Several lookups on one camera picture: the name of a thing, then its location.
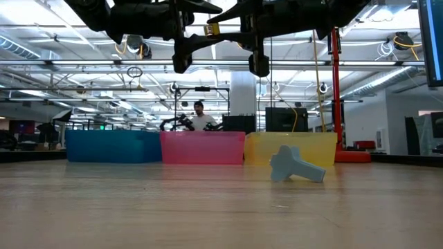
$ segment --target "white column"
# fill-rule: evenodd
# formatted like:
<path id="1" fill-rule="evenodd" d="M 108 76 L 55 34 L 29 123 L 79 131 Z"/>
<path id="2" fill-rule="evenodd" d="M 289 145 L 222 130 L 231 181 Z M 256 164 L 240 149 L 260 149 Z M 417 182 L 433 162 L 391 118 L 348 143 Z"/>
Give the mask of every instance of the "white column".
<path id="1" fill-rule="evenodd" d="M 231 72 L 230 115 L 254 115 L 256 113 L 255 76 L 250 72 Z"/>

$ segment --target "wooden table surface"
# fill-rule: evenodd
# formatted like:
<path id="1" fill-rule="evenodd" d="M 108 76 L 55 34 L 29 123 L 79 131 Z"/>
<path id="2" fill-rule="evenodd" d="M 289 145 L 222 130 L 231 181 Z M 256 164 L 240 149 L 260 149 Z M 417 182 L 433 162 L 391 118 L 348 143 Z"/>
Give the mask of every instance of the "wooden table surface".
<path id="1" fill-rule="evenodd" d="M 443 248 L 443 169 L 0 165 L 0 248 Z"/>

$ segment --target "t-shaped block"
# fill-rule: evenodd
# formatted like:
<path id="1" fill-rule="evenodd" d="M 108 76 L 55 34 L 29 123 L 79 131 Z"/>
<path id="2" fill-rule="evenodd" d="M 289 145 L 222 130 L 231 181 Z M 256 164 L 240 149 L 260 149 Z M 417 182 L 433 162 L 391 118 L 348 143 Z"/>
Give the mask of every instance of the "t-shaped block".
<path id="1" fill-rule="evenodd" d="M 298 147 L 287 145 L 282 145 L 278 154 L 272 155 L 271 166 L 271 180 L 275 182 L 296 175 L 308 178 L 316 183 L 322 183 L 326 173 L 326 170 L 322 167 L 302 160 Z"/>

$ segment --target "man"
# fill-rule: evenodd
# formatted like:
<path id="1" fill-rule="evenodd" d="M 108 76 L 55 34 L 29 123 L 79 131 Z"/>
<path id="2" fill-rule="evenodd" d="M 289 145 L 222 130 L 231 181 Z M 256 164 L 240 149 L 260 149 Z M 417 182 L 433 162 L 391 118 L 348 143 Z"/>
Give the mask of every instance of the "man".
<path id="1" fill-rule="evenodd" d="M 217 125 L 213 117 L 205 115 L 203 113 L 203 109 L 204 106 L 201 101 L 197 101 L 194 103 L 194 111 L 197 116 L 193 117 L 191 121 L 192 126 L 195 128 L 196 131 L 203 131 L 203 128 L 206 127 L 208 123 L 211 123 L 212 125 Z"/>

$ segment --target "plastic bin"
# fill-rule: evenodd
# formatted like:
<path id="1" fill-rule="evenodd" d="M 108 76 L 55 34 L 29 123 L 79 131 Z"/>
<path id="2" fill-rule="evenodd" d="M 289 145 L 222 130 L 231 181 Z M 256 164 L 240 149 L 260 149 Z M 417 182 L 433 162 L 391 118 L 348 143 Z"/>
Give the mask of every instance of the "plastic bin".
<path id="1" fill-rule="evenodd" d="M 246 136 L 244 164 L 265 166 L 281 145 L 297 146 L 301 158 L 320 167 L 334 164 L 336 133 L 253 132 Z"/>
<path id="2" fill-rule="evenodd" d="M 162 131 L 163 163 L 242 165 L 244 138 L 240 131 Z"/>
<path id="3" fill-rule="evenodd" d="M 70 130 L 66 131 L 66 153 L 70 162 L 160 162 L 160 133 Z"/>

